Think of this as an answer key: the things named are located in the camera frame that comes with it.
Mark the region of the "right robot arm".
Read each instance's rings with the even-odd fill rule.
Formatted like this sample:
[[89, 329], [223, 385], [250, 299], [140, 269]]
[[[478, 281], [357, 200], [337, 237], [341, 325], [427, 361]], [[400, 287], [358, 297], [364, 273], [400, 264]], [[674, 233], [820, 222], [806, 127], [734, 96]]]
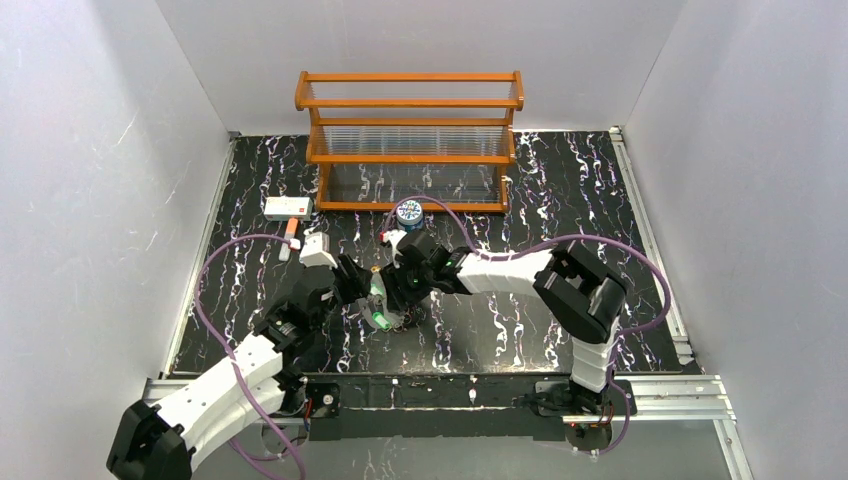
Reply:
[[385, 316], [395, 319], [432, 291], [475, 295], [508, 293], [541, 300], [574, 341], [570, 382], [579, 392], [603, 393], [614, 333], [627, 289], [578, 241], [526, 255], [448, 250], [421, 231], [389, 230], [380, 242], [390, 261], [379, 271]]

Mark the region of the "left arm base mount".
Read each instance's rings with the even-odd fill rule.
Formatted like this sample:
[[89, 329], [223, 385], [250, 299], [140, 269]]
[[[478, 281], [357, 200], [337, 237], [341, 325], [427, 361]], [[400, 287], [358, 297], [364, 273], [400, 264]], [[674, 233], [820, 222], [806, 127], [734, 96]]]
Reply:
[[285, 393], [275, 380], [251, 390], [256, 401], [272, 418], [336, 418], [340, 413], [338, 383], [307, 383], [295, 393]]

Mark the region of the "orange white tube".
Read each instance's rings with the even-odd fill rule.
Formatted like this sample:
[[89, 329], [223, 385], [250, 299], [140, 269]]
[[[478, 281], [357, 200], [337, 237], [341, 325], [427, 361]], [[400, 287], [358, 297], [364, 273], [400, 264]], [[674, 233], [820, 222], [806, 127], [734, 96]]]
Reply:
[[299, 220], [295, 217], [290, 217], [286, 222], [286, 227], [283, 233], [283, 245], [280, 247], [278, 260], [280, 262], [288, 262], [293, 252], [300, 250], [300, 242], [296, 238], [299, 226]]

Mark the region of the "aluminium frame rail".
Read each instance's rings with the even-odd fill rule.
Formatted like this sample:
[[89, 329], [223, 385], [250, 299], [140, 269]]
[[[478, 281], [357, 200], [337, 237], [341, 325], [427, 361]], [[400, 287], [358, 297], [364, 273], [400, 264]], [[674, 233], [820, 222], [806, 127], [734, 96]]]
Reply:
[[[612, 391], [615, 421], [624, 416], [654, 420], [734, 421], [736, 414], [718, 375], [625, 374], [616, 377], [624, 395]], [[331, 395], [339, 411], [484, 411], [515, 408], [532, 392], [564, 390], [564, 374], [311, 374], [311, 395]]]

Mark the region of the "orange wooden shelf rack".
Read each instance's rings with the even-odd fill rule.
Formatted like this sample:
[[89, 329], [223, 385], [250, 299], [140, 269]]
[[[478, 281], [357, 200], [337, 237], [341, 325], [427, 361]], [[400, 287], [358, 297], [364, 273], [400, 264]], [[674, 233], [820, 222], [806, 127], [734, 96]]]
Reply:
[[513, 120], [525, 104], [519, 71], [300, 73], [309, 115], [305, 158], [317, 208], [388, 211], [402, 198], [459, 212], [504, 213], [515, 163]]

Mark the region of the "white red small box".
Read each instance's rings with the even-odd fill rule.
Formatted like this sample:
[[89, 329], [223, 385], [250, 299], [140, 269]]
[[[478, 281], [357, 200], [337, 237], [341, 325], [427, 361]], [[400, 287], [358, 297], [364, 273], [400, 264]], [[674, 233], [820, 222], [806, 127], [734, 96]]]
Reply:
[[268, 221], [305, 220], [311, 216], [312, 209], [310, 197], [270, 196], [266, 198], [263, 215]]

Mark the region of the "green key tag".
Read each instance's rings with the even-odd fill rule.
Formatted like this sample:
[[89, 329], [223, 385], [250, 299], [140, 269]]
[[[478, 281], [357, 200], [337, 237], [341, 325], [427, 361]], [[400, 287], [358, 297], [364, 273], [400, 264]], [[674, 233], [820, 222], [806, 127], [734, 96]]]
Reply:
[[391, 323], [386, 319], [386, 317], [382, 313], [375, 312], [372, 315], [372, 318], [380, 329], [388, 330], [391, 328]]

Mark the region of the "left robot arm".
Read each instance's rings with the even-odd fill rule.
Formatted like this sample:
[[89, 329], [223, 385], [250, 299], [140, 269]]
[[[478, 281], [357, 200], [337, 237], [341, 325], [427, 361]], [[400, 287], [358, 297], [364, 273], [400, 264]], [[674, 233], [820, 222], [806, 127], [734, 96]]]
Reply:
[[189, 479], [222, 444], [278, 411], [304, 385], [292, 360], [340, 307], [364, 299], [373, 274], [349, 256], [306, 267], [225, 359], [152, 405], [122, 415], [107, 457], [118, 479]]

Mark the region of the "large silver carabiner keyring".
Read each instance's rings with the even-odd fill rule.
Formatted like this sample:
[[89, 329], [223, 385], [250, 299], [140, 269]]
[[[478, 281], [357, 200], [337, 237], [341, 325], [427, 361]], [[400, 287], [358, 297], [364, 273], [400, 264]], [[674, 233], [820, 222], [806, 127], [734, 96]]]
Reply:
[[382, 330], [376, 325], [372, 318], [372, 315], [375, 312], [379, 312], [382, 313], [391, 323], [390, 329], [382, 331], [400, 329], [403, 325], [403, 317], [389, 309], [387, 288], [381, 277], [380, 268], [373, 267], [371, 273], [371, 278], [368, 280], [366, 285], [366, 294], [363, 298], [360, 298], [357, 301], [363, 318], [367, 320], [375, 330]]

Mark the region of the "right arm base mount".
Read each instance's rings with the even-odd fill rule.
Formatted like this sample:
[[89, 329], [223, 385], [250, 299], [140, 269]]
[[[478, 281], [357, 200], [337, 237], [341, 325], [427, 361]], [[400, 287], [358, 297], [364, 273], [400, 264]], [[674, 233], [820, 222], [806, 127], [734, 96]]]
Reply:
[[591, 391], [571, 391], [566, 383], [543, 384], [539, 382], [530, 393], [525, 393], [513, 400], [516, 407], [528, 407], [541, 417], [555, 416], [588, 416], [590, 421], [601, 420], [602, 415], [612, 413], [614, 417], [623, 416], [626, 408], [631, 414], [636, 414], [638, 408], [635, 400], [608, 387], [602, 393]]

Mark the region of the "blue round jar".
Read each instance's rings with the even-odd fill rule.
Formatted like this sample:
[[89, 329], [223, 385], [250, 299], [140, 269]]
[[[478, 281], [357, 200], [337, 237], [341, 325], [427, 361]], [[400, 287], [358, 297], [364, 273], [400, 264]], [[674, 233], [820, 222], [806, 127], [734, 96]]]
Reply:
[[424, 223], [424, 210], [417, 200], [406, 200], [395, 210], [395, 218], [400, 229], [414, 231], [421, 229]]

